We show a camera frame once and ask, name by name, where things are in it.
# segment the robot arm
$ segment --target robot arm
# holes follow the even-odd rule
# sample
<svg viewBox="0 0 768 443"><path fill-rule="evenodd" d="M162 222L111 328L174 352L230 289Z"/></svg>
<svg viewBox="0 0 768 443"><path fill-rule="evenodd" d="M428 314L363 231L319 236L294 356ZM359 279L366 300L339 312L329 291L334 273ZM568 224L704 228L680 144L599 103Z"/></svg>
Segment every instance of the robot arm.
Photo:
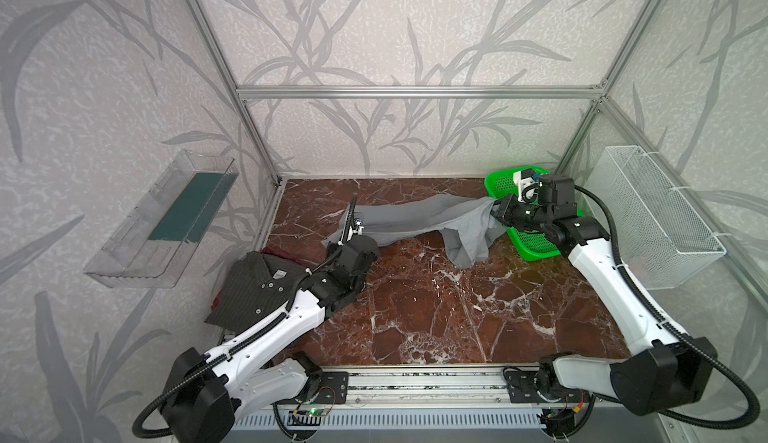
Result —
<svg viewBox="0 0 768 443"><path fill-rule="evenodd" d="M354 204L348 213L352 213ZM188 349L174 362L163 394L136 418L139 438L174 435L180 443L215 443L236 420L275 401L306 401L320 389L322 370L299 354L271 368L274 356L304 333L341 310L365 289L366 275L379 257L373 238L360 234L360 225L343 234L329 259L302 277L288 291L286 302L233 339L200 355ZM149 430L144 421L155 409L168 423Z"/></svg>
<svg viewBox="0 0 768 443"><path fill-rule="evenodd" d="M712 372L716 350L706 338L691 339L638 282L618 256L618 246L595 218L579 217L574 181L561 174L521 175L538 184L536 204L510 194L494 217L506 227L543 233L584 275L616 320L632 357L626 360L556 355L539 370L543 392L583 389L617 399L636 415L698 401Z"/></svg>
<svg viewBox="0 0 768 443"><path fill-rule="evenodd" d="M665 411L692 425L737 429L760 414L754 393L732 371L716 360L706 338L692 339L664 312L621 263L615 239L595 218L579 217L574 181L560 174L531 170L515 177L522 195L499 201L493 216L505 227L543 233L585 276L616 320L632 356L626 360L552 355L540 364L540 394L555 395L563 388L582 389L616 399L636 415ZM608 209L611 233L615 228ZM318 392L322 370L305 355L264 368L278 352L350 304L365 288L378 246L361 235L354 220L354 200L347 212L342 241L330 248L331 257L316 271L296 282L292 295L229 342L200 355L194 349L179 356L164 392L136 418L139 438L175 435L180 443L216 443L235 421L282 399L306 401ZM744 393L748 409L729 421L705 421L666 411L698 401L712 369L721 371ZM159 410L169 428L148 430L146 418Z"/></svg>

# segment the red marble table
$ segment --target red marble table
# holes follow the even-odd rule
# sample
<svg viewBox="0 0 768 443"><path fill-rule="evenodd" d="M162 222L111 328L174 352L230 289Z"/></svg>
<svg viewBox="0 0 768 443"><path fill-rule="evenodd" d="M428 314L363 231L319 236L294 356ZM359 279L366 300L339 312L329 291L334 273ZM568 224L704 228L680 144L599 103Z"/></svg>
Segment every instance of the red marble table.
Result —
<svg viewBox="0 0 768 443"><path fill-rule="evenodd" d="M338 228L354 193L360 205L486 196L480 179L291 180L266 250L321 263L320 241ZM320 365L525 363L565 351L628 356L616 323L565 258L529 263L503 235L485 262L458 269L438 232L383 247L358 300L278 360L296 351Z"/></svg>

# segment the aluminum frame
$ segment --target aluminum frame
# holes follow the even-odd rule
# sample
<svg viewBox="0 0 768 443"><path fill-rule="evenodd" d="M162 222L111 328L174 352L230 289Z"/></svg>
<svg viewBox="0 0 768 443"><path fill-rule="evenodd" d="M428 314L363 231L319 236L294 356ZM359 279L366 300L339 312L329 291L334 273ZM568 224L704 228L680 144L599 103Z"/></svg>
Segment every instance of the aluminum frame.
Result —
<svg viewBox="0 0 768 443"><path fill-rule="evenodd" d="M259 85L237 88L242 99L264 98L546 98L594 99L602 91L599 86L315 86Z"/></svg>
<svg viewBox="0 0 768 443"><path fill-rule="evenodd" d="M606 73L605 78L603 78L603 81L601 82L603 84L602 96L609 95L610 89L613 88L618 81L621 73L624 71L624 68L632 57L632 54L634 54L635 50L640 45L643 36L648 31L648 27L651 26L656 19L656 16L659 14L659 11L666 1L667 0L645 0L638 17L632 25L632 29L629 30L629 33L624 38L624 42L621 44L619 52L616 54L616 58L614 58L613 63L608 69L608 73Z"/></svg>
<svg viewBox="0 0 768 443"><path fill-rule="evenodd" d="M243 103L240 97L237 96L237 85L232 77L232 71L230 70L229 65L226 64L224 53L221 51L221 47L214 36L214 32L205 16L205 11L200 4L200 0L183 0L183 2L186 4L187 10L192 17L197 32L203 39L203 43L205 44L208 53L214 60L214 66L216 67L219 76L224 81L226 92L232 99L235 111L240 117L240 122L245 127L248 138L254 143L256 151L261 157L261 160L264 161L266 168L269 170L272 181L276 184L279 183L280 175L277 173L277 168L270 158L269 152L266 150L266 145L261 139L261 135L259 135L254 119L250 116L250 112L248 112L248 108L246 108L245 103Z"/></svg>
<svg viewBox="0 0 768 443"><path fill-rule="evenodd" d="M749 257L741 243L734 237L728 235L727 229L723 227L720 220L714 216L711 210L705 205L699 196L685 180L677 174L667 159L661 156L654 145L637 127L632 124L629 116L619 108L610 98L601 98L598 102L598 110L614 124L619 133L631 144L642 147L650 154L659 168L667 174L676 187L681 187L680 192L684 194L691 207L701 216L704 222L716 233L723 233L719 236L720 242L725 246L726 255L723 260L728 269L734 275L736 280L744 287L744 290L752 295L768 313L768 279L763 271L755 265Z"/></svg>
<svg viewBox="0 0 768 443"><path fill-rule="evenodd" d="M645 35L648 27L656 18L656 15L658 15L659 10L664 6L666 1L667 0L645 0L643 7L640 9L638 17L632 24L632 28L629 30L627 36L624 37L624 41L621 43L618 53L614 57L613 62L610 64L608 72L600 82L602 92L600 93L599 98L608 96L610 89L613 88L616 82L618 82L621 72L624 71L624 68L627 66L627 63L632 57L632 54L634 54L635 50L640 44L640 41L643 39L643 35ZM558 172L564 170L568 164L571 163L571 159L574 157L579 147L581 147L581 143L589 134L597 110L597 101L592 101L592 104L587 110L587 113L585 113L581 118L581 123L577 127L573 137L571 137L571 141L568 142L568 146L563 152L563 157L558 163Z"/></svg>

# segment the white vent grille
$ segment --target white vent grille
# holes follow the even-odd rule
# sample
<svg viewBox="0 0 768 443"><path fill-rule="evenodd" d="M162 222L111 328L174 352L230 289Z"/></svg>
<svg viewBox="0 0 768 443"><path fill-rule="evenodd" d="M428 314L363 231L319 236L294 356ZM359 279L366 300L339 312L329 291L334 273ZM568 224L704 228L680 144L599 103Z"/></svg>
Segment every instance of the white vent grille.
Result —
<svg viewBox="0 0 768 443"><path fill-rule="evenodd" d="M291 410L280 410L283 421L292 427ZM322 429L540 429L541 409L333 409L321 418L299 418L302 423L317 423ZM261 410L235 423L233 430L274 430L272 410Z"/></svg>

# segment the white wire mesh basket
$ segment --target white wire mesh basket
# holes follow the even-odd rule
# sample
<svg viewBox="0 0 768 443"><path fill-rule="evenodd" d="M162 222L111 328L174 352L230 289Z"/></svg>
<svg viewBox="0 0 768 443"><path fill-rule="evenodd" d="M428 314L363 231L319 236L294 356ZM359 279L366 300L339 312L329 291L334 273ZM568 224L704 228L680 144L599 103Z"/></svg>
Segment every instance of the white wire mesh basket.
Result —
<svg viewBox="0 0 768 443"><path fill-rule="evenodd" d="M613 214L621 259L646 289L674 288L725 255L717 236L641 147L606 147L586 188ZM588 202L607 229L603 212Z"/></svg>

